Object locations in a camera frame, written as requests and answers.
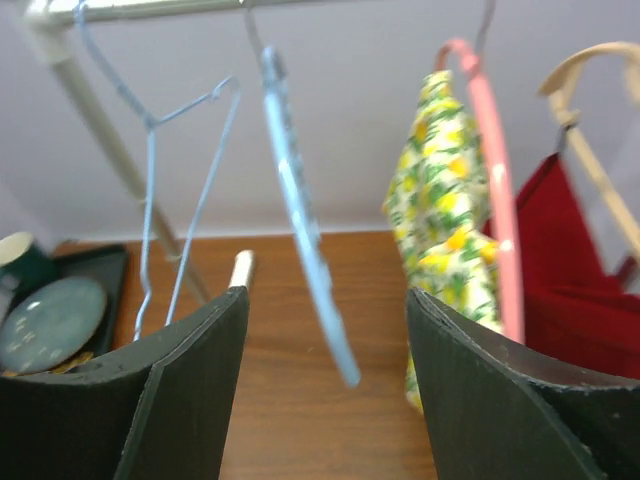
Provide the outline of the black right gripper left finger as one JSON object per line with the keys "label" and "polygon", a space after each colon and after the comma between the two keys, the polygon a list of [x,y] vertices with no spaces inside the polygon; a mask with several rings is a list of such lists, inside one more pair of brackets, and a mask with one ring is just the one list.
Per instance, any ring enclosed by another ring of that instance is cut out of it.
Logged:
{"label": "black right gripper left finger", "polygon": [[1,381],[5,479],[216,479],[249,318],[233,287],[65,374]]}

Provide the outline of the blue wire hanger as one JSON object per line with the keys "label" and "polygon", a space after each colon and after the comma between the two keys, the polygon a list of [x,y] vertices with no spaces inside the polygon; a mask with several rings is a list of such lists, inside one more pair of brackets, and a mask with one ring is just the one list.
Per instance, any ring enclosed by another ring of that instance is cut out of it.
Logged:
{"label": "blue wire hanger", "polygon": [[231,75],[222,80],[212,91],[194,99],[190,103],[174,110],[173,112],[163,116],[156,117],[152,114],[143,103],[137,98],[133,90],[127,85],[123,78],[119,75],[114,66],[104,56],[103,52],[96,44],[92,35],[89,32],[86,21],[86,13],[88,11],[88,5],[85,1],[80,1],[73,10],[74,22],[78,28],[82,37],[85,48],[90,54],[93,61],[98,66],[101,73],[109,80],[114,86],[116,92],[123,99],[123,101],[129,106],[129,108],[140,118],[142,121],[146,134],[146,173],[147,173],[147,186],[145,187],[144,196],[144,214],[143,214],[143,228],[142,228],[142,247],[141,247],[141,259],[140,259],[140,272],[139,278],[141,286],[143,288],[144,297],[141,305],[138,309],[136,320],[134,324],[133,339],[139,340],[142,334],[144,326],[145,315],[147,308],[151,304],[153,297],[153,288],[149,273],[149,255],[151,249],[151,230],[153,224],[153,211],[155,209],[155,184],[156,184],[156,159],[157,159],[157,130],[160,126],[169,123],[170,121],[188,113],[201,104],[210,101],[215,102],[222,94],[222,91],[227,88],[232,93],[231,104],[225,119],[222,133],[219,139],[219,145],[216,153],[211,161],[208,174],[206,176],[203,188],[200,192],[200,197],[195,208],[194,214],[191,218],[189,228],[187,230],[187,236],[183,243],[182,250],[179,255],[175,257],[178,261],[178,270],[176,280],[173,287],[171,300],[169,303],[165,323],[170,324],[173,320],[174,313],[178,303],[178,297],[181,291],[182,283],[186,275],[188,261],[190,257],[192,242],[194,234],[199,223],[201,214],[204,210],[207,197],[213,185],[213,181],[220,165],[222,156],[226,149],[229,134],[231,132],[232,124],[235,119],[238,105],[241,100],[241,87],[237,77]]}

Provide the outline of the yellow lemon print garment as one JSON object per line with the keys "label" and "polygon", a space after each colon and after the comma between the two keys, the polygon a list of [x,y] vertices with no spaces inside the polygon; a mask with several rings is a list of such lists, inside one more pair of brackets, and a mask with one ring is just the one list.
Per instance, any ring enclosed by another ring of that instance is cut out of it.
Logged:
{"label": "yellow lemon print garment", "polygon": [[452,72],[438,70],[423,81],[383,210],[410,287],[500,333],[489,209],[481,137],[453,95]]}

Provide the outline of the light blue plastic hanger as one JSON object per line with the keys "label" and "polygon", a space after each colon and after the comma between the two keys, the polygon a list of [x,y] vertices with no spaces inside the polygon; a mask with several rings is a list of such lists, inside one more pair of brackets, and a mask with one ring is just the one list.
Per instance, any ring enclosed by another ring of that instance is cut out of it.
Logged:
{"label": "light blue plastic hanger", "polygon": [[321,234],[304,178],[284,61],[275,47],[262,42],[253,16],[254,3],[244,1],[242,5],[247,35],[259,64],[272,155],[298,256],[334,363],[344,383],[355,388],[361,381],[361,372],[334,301],[329,267],[320,250]]}

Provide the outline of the pink plastic hanger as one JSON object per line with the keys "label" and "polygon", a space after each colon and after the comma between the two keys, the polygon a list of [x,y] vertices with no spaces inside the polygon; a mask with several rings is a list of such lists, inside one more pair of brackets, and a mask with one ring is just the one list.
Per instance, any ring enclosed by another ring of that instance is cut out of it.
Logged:
{"label": "pink plastic hanger", "polygon": [[497,241],[499,266],[500,313],[504,334],[512,341],[525,342],[525,318],[519,229],[511,167],[497,104],[488,76],[484,71],[484,48],[496,3],[486,1],[475,41],[470,45],[462,38],[447,41],[438,51],[435,68],[446,67],[447,57],[457,56],[461,71],[467,76],[468,94],[481,136],[486,163],[491,227]]}

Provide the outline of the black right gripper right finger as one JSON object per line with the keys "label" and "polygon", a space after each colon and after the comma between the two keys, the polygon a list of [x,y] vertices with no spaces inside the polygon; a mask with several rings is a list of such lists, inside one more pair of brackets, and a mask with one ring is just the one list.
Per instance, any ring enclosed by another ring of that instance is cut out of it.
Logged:
{"label": "black right gripper right finger", "polygon": [[638,478],[638,381],[538,353],[420,289],[406,318],[439,478]]}

